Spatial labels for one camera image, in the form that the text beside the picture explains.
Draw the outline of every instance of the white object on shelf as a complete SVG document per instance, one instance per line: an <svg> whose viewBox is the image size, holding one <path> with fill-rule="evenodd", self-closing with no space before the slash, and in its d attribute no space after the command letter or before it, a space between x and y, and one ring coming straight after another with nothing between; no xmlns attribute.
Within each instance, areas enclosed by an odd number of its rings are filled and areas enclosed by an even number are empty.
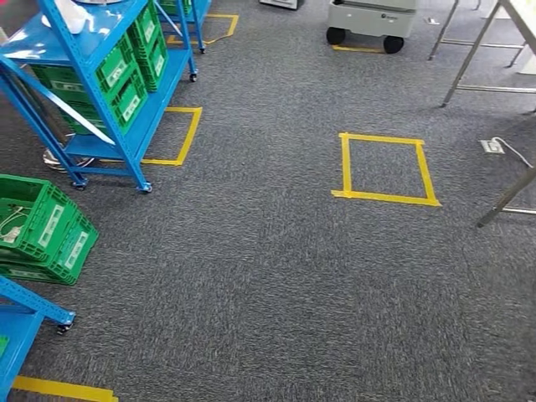
<svg viewBox="0 0 536 402"><path fill-rule="evenodd" d="M82 32L85 20L89 18L89 14L88 14L87 11L71 0L54 0L54 3L57 9L60 10L60 14L63 17L63 20L71 34L79 34ZM43 15L41 21L50 28L50 22L46 16Z"/></svg>

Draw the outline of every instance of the yellow floor marking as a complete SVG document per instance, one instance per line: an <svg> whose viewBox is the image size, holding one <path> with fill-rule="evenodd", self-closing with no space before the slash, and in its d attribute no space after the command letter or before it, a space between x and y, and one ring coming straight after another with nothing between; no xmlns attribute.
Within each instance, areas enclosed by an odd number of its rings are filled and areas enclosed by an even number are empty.
<svg viewBox="0 0 536 402"><path fill-rule="evenodd" d="M229 18L231 20L231 24L229 26L229 29L227 30L227 33L224 34L223 36L220 36L219 38L216 39L211 39L211 40L205 40L204 44L208 45L208 44L214 44L214 42L217 42L218 40L223 39L223 38L229 38L233 35L235 34L235 30L236 29L236 24L239 23L239 15L238 14L207 14L208 18ZM191 40L191 44L199 44L199 42L196 40ZM168 37L168 44L183 44L181 40L177 40L176 35L169 35Z"/></svg>
<svg viewBox="0 0 536 402"><path fill-rule="evenodd" d="M381 49L376 48L361 48L361 47L351 47L351 46L339 46L338 44L332 44L331 49L333 50L343 50L347 52L360 52L360 53L376 53L376 54L384 54L385 52Z"/></svg>
<svg viewBox="0 0 536 402"><path fill-rule="evenodd" d="M192 121L189 123L188 132L183 142L183 145L179 150L178 155L176 159L142 159L142 163L149 164L149 165L165 165L165 166L181 166L184 163L189 147L193 141L193 137L197 131L197 127L199 125L199 119L201 118L201 113L203 111L202 107L176 107L176 106L168 106L165 111L176 112L176 113L193 113L193 116ZM101 159L101 162L121 162L117 160L110 159Z"/></svg>
<svg viewBox="0 0 536 402"><path fill-rule="evenodd" d="M86 385L60 383L47 379L32 379L19 375L15 378L11 388L23 391L37 392L64 398L89 400L94 402L119 402L111 389L88 387Z"/></svg>
<svg viewBox="0 0 536 402"><path fill-rule="evenodd" d="M374 201L387 201L390 203L400 204L414 204L414 205L428 205L433 207L440 207L439 201L436 198L433 192L432 178L430 176L428 165L426 163L426 157L422 146L424 145L423 140L415 138L403 138L403 137L382 137L382 136L369 136L365 134L352 134L349 132L339 133L340 138L340 151L342 153L342 168L343 168L343 190L332 190L331 195L334 197L341 198L361 198L361 199L372 199ZM421 174L422 182L424 185L426 197L408 197L405 195L394 195L384 193L365 193L361 191L352 190L352 162L350 161L350 140L357 141L370 141L370 142L387 142L391 144L404 144L415 146L419 169Z"/></svg>

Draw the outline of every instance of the blue metal shelf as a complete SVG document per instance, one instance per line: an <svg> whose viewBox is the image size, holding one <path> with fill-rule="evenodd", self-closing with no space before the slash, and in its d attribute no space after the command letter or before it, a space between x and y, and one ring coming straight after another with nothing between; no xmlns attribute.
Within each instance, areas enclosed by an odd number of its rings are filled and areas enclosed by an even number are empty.
<svg viewBox="0 0 536 402"><path fill-rule="evenodd" d="M72 184L83 188L88 180L86 174L109 174L132 177L138 190L150 192L151 184L144 177L140 161L150 140L156 131L165 108L175 90L186 63L189 64L190 80L197 77L197 68L193 59L192 45L187 29L181 32L169 16L165 14L155 0L124 0L109 5L84 6L91 17L79 34L71 34L65 21L55 5L54 0L37 0L42 13L29 20L23 28L17 32L7 44L0 47L0 89L24 116L45 146L60 161L72 179ZM197 0L208 9L211 0ZM128 28L129 28L148 2L155 2L159 15L172 25L175 32L183 38L182 49L168 49L169 62L157 92L149 93L143 110L135 118L131 128L123 134L100 91L95 76L96 68L109 54ZM182 27L188 26L183 8L177 9L178 22ZM197 19L198 12L193 15ZM45 26L41 18L47 16L51 28ZM196 23L198 38L202 38L199 23ZM204 44L200 41L202 49ZM70 65L80 78L86 93L106 128L107 136L91 123L72 110L58 97L45 88L31 75L20 70L17 64L55 64ZM22 88L19 80L23 81L42 95L49 98L68 115L81 122L94 134L88 136L75 135L66 148L62 147L48 127L48 122L35 107L35 102L28 99L28 93ZM72 158L85 155L96 158L109 158L125 162L125 169L102 167L77 167Z"/></svg>
<svg viewBox="0 0 536 402"><path fill-rule="evenodd" d="M168 52L169 61L166 64L160 83L160 88L162 90L149 92L146 103L125 135L130 150L135 155L136 162L141 161L145 155L189 55L188 51L182 49L168 49ZM65 151L72 156L122 159L121 155L112 146L102 142L95 136L75 135L69 142Z"/></svg>
<svg viewBox="0 0 536 402"><path fill-rule="evenodd" d="M91 18L85 23L82 32L72 36L73 43L82 54L79 62L89 68L97 68L146 4L147 0L125 0L106 7L82 5ZM0 51L10 59L29 64L71 65L72 62L57 37L41 21L42 16L42 13L33 16L2 45Z"/></svg>
<svg viewBox="0 0 536 402"><path fill-rule="evenodd" d="M10 339L0 358L0 400L6 400L44 319L38 312L25 314L18 310L19 306L0 309L0 333Z"/></svg>
<svg viewBox="0 0 536 402"><path fill-rule="evenodd" d="M0 297L14 304L0 304L0 335L9 340L0 357L0 400L6 400L11 384L32 347L44 319L70 326L74 312L64 310L15 282L0 276Z"/></svg>

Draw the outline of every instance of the floor outlet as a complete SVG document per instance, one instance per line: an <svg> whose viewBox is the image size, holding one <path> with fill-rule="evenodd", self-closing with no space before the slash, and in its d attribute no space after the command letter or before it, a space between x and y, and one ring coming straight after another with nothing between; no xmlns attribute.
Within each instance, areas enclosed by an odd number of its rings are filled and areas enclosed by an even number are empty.
<svg viewBox="0 0 536 402"><path fill-rule="evenodd" d="M480 140L485 153L504 153L503 146L498 141Z"/></svg>

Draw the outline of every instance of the white robot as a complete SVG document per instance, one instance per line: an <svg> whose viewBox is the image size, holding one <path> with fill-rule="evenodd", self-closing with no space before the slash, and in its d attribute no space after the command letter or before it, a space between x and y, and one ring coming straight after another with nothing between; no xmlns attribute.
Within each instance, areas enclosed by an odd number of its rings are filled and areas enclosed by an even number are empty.
<svg viewBox="0 0 536 402"><path fill-rule="evenodd" d="M354 34L386 36L386 53L399 52L404 38L410 36L419 0L331 0L329 28L326 38L330 44L341 44L346 30Z"/></svg>

